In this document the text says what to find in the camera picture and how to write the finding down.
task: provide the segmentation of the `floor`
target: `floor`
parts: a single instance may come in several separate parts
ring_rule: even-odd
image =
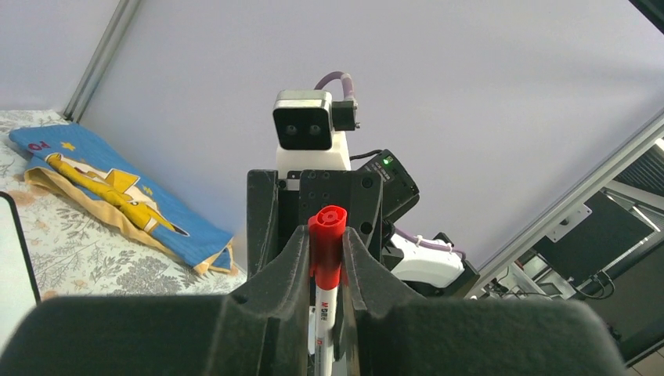
[[[664,348],[655,351],[641,362],[634,364],[627,374],[629,376],[662,376],[664,375]]]

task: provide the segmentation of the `cartoon print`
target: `cartoon print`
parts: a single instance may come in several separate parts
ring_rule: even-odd
[[[83,161],[75,161],[60,153],[50,154],[46,163],[79,186],[90,190],[97,196],[120,209],[141,230],[151,233],[162,225],[170,231],[189,236],[185,230],[169,222],[161,214],[157,203],[145,194],[136,183],[140,176],[112,168],[108,172],[98,170]],[[150,188],[143,186],[146,193]]]

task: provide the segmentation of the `red and white marker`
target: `red and white marker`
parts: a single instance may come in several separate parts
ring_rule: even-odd
[[[337,290],[341,273],[341,238],[346,227],[346,210],[326,206],[309,219],[311,273],[316,280],[315,375],[332,374],[334,346],[332,327],[337,312]]]

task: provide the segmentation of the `folded cloth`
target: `folded cloth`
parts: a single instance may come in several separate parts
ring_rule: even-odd
[[[230,271],[231,233],[220,230],[145,177],[78,124],[19,128],[9,138],[30,151],[28,183],[73,198],[132,239],[177,256],[198,273]]]

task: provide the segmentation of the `floral tablecloth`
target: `floral tablecloth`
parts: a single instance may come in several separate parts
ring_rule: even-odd
[[[203,276],[123,237],[68,197],[23,182],[25,154],[7,134],[16,127],[66,124],[54,111],[0,111],[0,190],[18,207],[42,298],[58,295],[228,294],[247,276]]]

